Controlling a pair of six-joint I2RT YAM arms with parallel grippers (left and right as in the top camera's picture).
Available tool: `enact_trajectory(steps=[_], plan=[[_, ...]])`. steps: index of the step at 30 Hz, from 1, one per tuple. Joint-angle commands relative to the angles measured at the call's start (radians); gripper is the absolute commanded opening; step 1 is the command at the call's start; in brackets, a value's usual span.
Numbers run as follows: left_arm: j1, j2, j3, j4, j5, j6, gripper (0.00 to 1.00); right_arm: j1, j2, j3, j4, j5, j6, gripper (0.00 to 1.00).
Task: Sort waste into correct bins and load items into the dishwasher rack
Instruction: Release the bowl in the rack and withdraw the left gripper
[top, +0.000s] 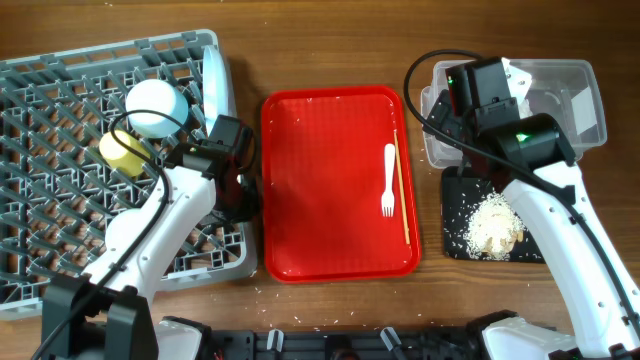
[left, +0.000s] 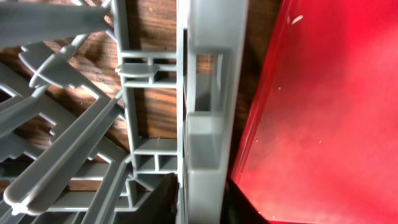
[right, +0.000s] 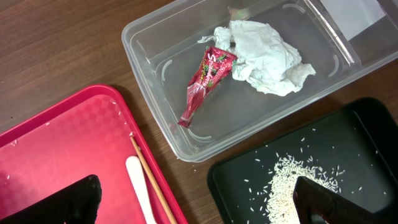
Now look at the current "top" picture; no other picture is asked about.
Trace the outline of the wooden chopstick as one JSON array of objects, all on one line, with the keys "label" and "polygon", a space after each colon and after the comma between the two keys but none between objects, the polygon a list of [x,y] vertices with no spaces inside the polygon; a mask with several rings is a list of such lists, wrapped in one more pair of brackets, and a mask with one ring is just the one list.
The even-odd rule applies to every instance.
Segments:
[{"label": "wooden chopstick", "polygon": [[406,210],[406,200],[405,200],[405,193],[404,193],[404,181],[403,181],[401,158],[400,158],[400,153],[399,153],[399,142],[398,142],[398,137],[397,137],[397,131],[394,130],[393,135],[394,135],[396,167],[397,167],[398,182],[399,182],[398,187],[399,187],[399,192],[400,192],[401,214],[402,214],[403,228],[404,228],[404,238],[405,238],[405,244],[406,245],[410,245],[411,244],[410,230],[409,230],[407,210]]}]

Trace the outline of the light blue round plate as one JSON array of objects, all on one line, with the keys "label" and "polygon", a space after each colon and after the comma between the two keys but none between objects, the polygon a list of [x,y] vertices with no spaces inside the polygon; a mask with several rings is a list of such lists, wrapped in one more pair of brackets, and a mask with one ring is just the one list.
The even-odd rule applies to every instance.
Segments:
[{"label": "light blue round plate", "polygon": [[231,114],[225,62],[215,46],[204,47],[202,67],[205,129],[206,134],[211,135],[218,116]]}]

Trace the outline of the light blue bowl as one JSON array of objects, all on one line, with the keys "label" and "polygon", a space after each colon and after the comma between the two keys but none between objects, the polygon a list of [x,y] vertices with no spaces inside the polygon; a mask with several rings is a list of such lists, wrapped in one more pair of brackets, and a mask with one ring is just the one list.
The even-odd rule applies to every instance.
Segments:
[{"label": "light blue bowl", "polygon": [[185,125],[188,118],[188,103],[179,90],[158,79],[147,79],[136,84],[125,99],[128,112],[152,110],[151,113],[134,113],[129,116],[133,129],[146,138],[164,138],[176,133],[179,126],[165,118],[168,115]]}]

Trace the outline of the white plastic fork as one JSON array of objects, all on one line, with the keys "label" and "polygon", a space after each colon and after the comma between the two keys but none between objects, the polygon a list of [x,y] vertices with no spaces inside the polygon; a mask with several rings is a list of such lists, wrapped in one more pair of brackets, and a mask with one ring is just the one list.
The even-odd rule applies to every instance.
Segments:
[{"label": "white plastic fork", "polygon": [[395,170],[395,146],[391,143],[384,147],[384,174],[385,187],[381,195],[381,209],[384,217],[392,217],[394,215],[395,197],[393,193],[393,178]]}]

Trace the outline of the yellow plastic cup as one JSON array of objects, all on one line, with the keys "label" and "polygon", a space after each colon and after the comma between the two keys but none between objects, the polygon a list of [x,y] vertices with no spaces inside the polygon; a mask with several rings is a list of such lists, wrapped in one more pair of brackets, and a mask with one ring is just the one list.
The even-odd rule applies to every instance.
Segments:
[{"label": "yellow plastic cup", "polygon": [[[115,130],[116,137],[137,152],[149,158],[149,152],[133,136],[122,130]],[[105,133],[99,141],[99,151],[112,169],[119,169],[129,177],[142,174],[144,161],[122,147],[115,141],[110,132]]]}]

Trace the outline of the leftover rice food waste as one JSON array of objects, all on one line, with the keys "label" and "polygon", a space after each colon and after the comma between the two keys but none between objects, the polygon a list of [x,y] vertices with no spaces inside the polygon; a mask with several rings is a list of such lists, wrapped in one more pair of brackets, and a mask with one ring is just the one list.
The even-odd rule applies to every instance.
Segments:
[{"label": "leftover rice food waste", "polygon": [[507,261],[514,246],[524,240],[525,230],[506,198],[492,192],[468,217],[463,239],[471,259]]}]

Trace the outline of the grey plastic dishwasher rack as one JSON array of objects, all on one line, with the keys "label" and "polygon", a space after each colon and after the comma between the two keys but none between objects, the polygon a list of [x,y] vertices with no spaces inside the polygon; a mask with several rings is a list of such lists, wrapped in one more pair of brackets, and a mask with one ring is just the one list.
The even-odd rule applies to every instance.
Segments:
[{"label": "grey plastic dishwasher rack", "polygon": [[5,60],[1,64],[1,317],[37,316],[50,280],[77,276],[106,249],[107,226],[149,197],[157,177],[109,167],[98,144],[129,91],[163,80],[187,100],[189,132],[143,139],[157,163],[205,135],[208,29]]}]

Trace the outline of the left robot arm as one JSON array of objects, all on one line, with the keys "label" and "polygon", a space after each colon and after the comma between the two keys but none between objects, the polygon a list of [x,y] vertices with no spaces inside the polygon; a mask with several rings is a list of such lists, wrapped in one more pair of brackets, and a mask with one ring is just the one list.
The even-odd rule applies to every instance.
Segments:
[{"label": "left robot arm", "polygon": [[259,211],[250,166],[255,138],[220,115],[207,138],[181,143],[155,170],[139,208],[116,215],[106,251],[78,277],[57,275],[43,302],[36,359],[219,359],[211,328],[183,318],[151,319],[162,277],[197,225],[245,228]]}]

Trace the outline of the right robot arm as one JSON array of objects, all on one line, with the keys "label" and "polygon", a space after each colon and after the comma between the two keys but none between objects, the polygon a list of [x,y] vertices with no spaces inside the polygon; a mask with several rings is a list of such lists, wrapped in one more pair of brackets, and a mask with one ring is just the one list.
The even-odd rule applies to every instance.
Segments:
[{"label": "right robot arm", "polygon": [[547,113],[523,117],[514,76],[500,57],[471,55],[445,71],[439,104],[420,119],[426,132],[460,149],[492,181],[533,236],[574,329],[557,334],[503,318],[481,330],[491,359],[636,359],[639,288],[601,225],[575,152]]}]

